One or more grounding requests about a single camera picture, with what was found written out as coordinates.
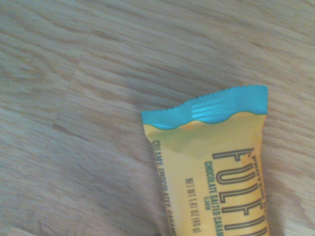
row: yellow wrapper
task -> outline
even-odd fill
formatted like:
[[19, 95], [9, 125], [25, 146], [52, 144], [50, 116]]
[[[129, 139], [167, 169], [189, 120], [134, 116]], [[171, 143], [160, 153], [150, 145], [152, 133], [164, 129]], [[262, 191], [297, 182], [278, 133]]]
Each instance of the yellow wrapper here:
[[172, 235], [270, 235], [260, 158], [266, 113], [267, 88], [250, 86], [142, 114]]

